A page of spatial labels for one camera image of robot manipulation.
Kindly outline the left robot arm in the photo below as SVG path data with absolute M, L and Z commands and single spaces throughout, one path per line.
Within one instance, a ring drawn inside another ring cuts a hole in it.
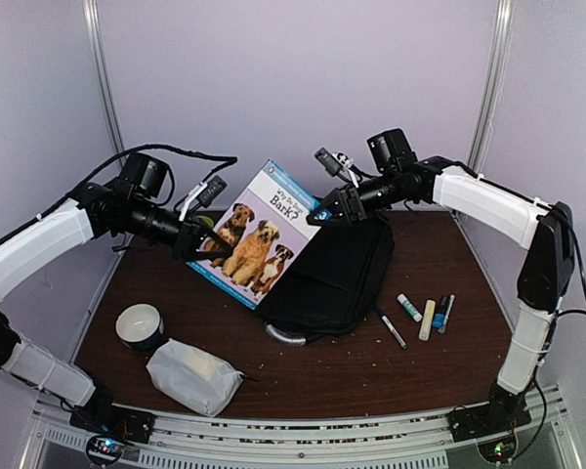
M 157 197 L 170 166 L 148 155 L 152 145 L 120 152 L 118 176 L 100 185 L 86 176 L 50 208 L 0 239 L 0 304 L 22 282 L 74 247 L 105 234 L 136 235 L 171 247 L 182 261 L 214 260 L 230 244 L 193 214 L 207 207 L 226 183 L 212 170 L 184 199 L 180 212 Z M 121 423 L 111 391 L 79 367 L 57 359 L 14 331 L 0 312 L 0 370 L 62 399 L 101 434 Z

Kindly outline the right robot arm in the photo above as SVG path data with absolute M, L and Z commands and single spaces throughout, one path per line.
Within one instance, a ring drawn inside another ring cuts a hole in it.
M 558 309 L 574 272 L 572 212 L 512 192 L 442 156 L 420 160 L 400 129 L 368 139 L 378 175 L 351 180 L 327 195 L 306 221 L 348 226 L 400 201 L 436 204 L 470 216 L 515 241 L 526 256 L 517 280 L 519 317 L 506 359 L 478 422 L 498 432 L 519 405 L 553 338 Z

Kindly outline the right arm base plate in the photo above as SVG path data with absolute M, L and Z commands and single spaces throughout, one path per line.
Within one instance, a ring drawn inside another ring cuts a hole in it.
M 482 439 L 511 432 L 514 428 L 529 424 L 531 415 L 520 407 L 511 414 L 498 412 L 491 404 L 471 407 L 458 406 L 447 415 L 449 430 L 455 443 Z

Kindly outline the dog picture book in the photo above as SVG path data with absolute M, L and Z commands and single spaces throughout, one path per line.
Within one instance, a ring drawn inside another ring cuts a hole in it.
M 231 255 L 188 266 L 254 310 L 319 232 L 307 222 L 318 206 L 318 200 L 268 160 L 215 224 L 214 232 L 231 246 Z

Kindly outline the black student backpack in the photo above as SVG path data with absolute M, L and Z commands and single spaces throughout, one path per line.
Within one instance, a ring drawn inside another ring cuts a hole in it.
M 352 332 L 376 304 L 394 248 L 383 212 L 320 229 L 255 309 L 266 333 L 304 346 Z

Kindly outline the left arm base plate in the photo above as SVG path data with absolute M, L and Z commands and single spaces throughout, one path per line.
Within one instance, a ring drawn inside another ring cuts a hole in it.
M 111 407 L 110 415 L 106 419 L 94 417 L 84 407 L 78 406 L 69 413 L 71 426 L 129 444 L 147 444 L 155 423 L 155 416 L 151 412 L 118 405 Z

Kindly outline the white zippered pencil pouch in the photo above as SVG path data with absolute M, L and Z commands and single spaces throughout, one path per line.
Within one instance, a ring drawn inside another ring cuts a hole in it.
M 229 362 L 174 339 L 154 352 L 146 370 L 158 391 L 206 417 L 219 415 L 246 377 Z

